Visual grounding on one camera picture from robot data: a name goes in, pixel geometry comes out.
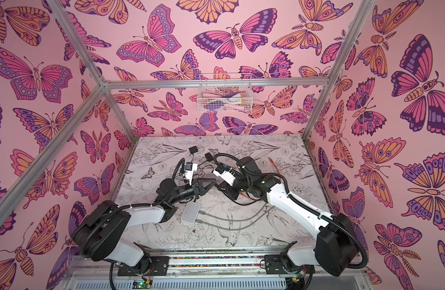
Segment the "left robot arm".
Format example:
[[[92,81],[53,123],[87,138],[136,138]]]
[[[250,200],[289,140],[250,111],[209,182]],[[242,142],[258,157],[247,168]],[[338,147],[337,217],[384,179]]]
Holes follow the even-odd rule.
[[[197,178],[183,186],[167,178],[160,183],[152,204],[119,206],[107,200],[76,226],[70,238],[83,257],[125,266],[136,275],[146,274],[152,267],[148,248],[126,241],[125,231],[139,225],[167,222],[177,211],[176,203],[198,199],[215,186],[215,178]]]

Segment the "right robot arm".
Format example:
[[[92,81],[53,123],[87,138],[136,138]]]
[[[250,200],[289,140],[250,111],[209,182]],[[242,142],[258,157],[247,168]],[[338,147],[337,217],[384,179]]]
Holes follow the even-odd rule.
[[[343,214],[334,215],[295,195],[285,176],[263,173],[250,157],[238,159],[235,167],[215,160],[215,175],[223,179],[224,194],[246,192],[276,207],[298,222],[313,237],[314,245],[289,243],[280,254],[282,267],[288,273],[307,266],[320,266],[328,274],[339,277],[345,269],[362,269],[369,262],[364,245],[359,241],[351,220]]]

